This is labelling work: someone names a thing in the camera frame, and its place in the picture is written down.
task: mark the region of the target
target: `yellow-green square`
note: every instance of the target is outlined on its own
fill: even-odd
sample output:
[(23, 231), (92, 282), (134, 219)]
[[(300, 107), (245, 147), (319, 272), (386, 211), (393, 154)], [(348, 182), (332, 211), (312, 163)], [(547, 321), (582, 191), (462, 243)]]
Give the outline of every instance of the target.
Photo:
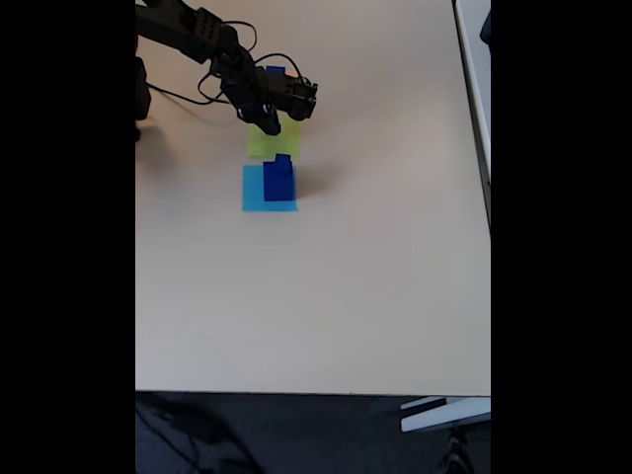
[(285, 114), (278, 115), (279, 135), (266, 135), (256, 125), (248, 125), (248, 156), (274, 160), (277, 153), (284, 153), (292, 161), (300, 155), (300, 121), (292, 120)]

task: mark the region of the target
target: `black cable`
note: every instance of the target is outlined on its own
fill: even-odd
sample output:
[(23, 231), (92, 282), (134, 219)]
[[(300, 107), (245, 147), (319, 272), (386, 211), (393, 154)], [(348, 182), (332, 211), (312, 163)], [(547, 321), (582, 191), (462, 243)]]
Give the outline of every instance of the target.
[(165, 444), (167, 444), (169, 447), (171, 447), (171, 449), (178, 454), (180, 457), (182, 457), (185, 461), (187, 461), (187, 463), (193, 467), (196, 471), (199, 471), (199, 467), (196, 463), (194, 463), (194, 461), (192, 459), (190, 459), (186, 454), (184, 454), (183, 452), (181, 452), (174, 444), (172, 444), (166, 436), (164, 436), (162, 433), (160, 433), (158, 430), (156, 430), (154, 427), (152, 427), (147, 420), (145, 420), (145, 418), (140, 414), (140, 412), (138, 411), (137, 408), (135, 408), (136, 410), (136, 415), (138, 415), (138, 418), (140, 419), (140, 421), (142, 422), (142, 424), (147, 427), (148, 430), (150, 430), (152, 433), (154, 433), (156, 436), (158, 436), (160, 439), (162, 439)]
[(255, 42), (253, 43), (252, 46), (250, 46), (250, 49), (248, 49), (248, 52), (252, 51), (255, 46), (257, 45), (257, 29), (251, 25), (248, 22), (242, 22), (241, 20), (235, 20), (235, 21), (230, 21), (230, 22), (222, 22), (224, 25), (243, 25), (244, 27), (250, 27), (253, 29), (253, 33), (255, 34)]
[(170, 96), (177, 97), (178, 99), (182, 99), (183, 101), (187, 101), (187, 102), (190, 102), (192, 104), (196, 104), (197, 106), (207, 106), (209, 104), (212, 104), (213, 102), (217, 102), (219, 104), (230, 104), (228, 101), (218, 101), (216, 99), (212, 99), (210, 97), (207, 97), (206, 95), (204, 95), (204, 96), (208, 99), (208, 102), (195, 101), (193, 99), (189, 99), (188, 97), (181, 96), (180, 94), (176, 94), (175, 92), (167, 91), (166, 89), (162, 89), (162, 88), (160, 88), (158, 86), (154, 86), (153, 84), (149, 84), (149, 83), (147, 83), (147, 87), (149, 87), (151, 89), (155, 89), (158, 92), (162, 92), (163, 94), (169, 94)]
[(204, 81), (206, 79), (208, 79), (210, 76), (213, 77), (219, 77), (216, 74), (214, 74), (212, 71), (208, 71), (206, 74), (204, 74), (204, 76), (199, 80), (199, 82), (197, 83), (197, 91), (202, 94), (203, 96), (205, 96), (207, 99), (209, 99), (212, 102), (219, 102), (220, 104), (230, 104), (228, 101), (220, 101), (218, 100), (224, 93), (222, 91), (219, 91), (219, 93), (214, 97), (209, 97), (207, 94), (205, 94), (204, 92), (201, 91), (201, 85), (204, 83)]
[[(193, 437), (189, 434), (189, 444), (191, 445), (191, 450), (194, 452), (194, 463), (196, 466), (199, 466), (199, 449), (198, 445), (194, 441)], [(192, 474), (196, 473), (196, 469), (192, 466), (191, 471)]]
[(272, 52), (270, 54), (266, 54), (265, 56), (261, 56), (259, 59), (257, 59), (255, 61), (255, 64), (257, 64), (260, 61), (263, 61), (264, 59), (268, 59), (269, 57), (273, 57), (273, 56), (280, 56), (280, 57), (284, 57), (285, 59), (287, 59), (289, 62), (291, 62), (292, 66), (294, 66), (294, 70), (296, 71), (296, 74), (298, 74), (298, 78), (300, 79), (300, 82), (303, 83), (303, 85), (305, 85), (305, 79), (303, 78), (303, 75), (300, 73), (300, 71), (298, 70), (298, 66), (296, 65), (296, 63), (293, 61), (293, 59), (291, 57), (289, 57), (287, 54), (283, 54), (282, 52)]

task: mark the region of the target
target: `blue paper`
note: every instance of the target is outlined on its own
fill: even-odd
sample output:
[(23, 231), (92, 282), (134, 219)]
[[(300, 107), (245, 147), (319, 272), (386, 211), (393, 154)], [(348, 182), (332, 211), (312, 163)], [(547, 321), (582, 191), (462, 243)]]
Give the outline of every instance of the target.
[(285, 68), (283, 66), (266, 66), (266, 72), (280, 72), (285, 74)]
[[(292, 173), (296, 188), (296, 170)], [(264, 199), (264, 165), (244, 165), (244, 189), (242, 210), (259, 211), (293, 211), (298, 210), (296, 199), (269, 200)]]

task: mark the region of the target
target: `white table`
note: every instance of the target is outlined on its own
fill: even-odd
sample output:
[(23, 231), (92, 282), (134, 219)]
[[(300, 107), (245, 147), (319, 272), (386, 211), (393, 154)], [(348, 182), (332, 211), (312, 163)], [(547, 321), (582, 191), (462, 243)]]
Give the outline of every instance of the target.
[[(491, 241), (450, 2), (191, 4), (254, 23), (254, 57), (289, 54), (318, 104), (299, 210), (246, 213), (247, 125), (152, 94), (136, 389), (490, 395)], [(150, 82), (196, 95), (206, 66), (144, 39), (138, 55)]]

